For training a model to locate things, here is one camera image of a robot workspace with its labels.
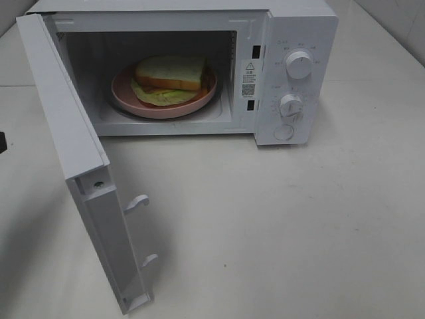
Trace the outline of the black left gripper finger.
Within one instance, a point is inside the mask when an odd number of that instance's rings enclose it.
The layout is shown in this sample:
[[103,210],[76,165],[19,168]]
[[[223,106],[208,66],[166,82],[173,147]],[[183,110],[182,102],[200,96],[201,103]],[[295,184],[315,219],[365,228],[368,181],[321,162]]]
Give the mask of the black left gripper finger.
[[7,150],[7,140],[4,132],[0,132],[0,154]]

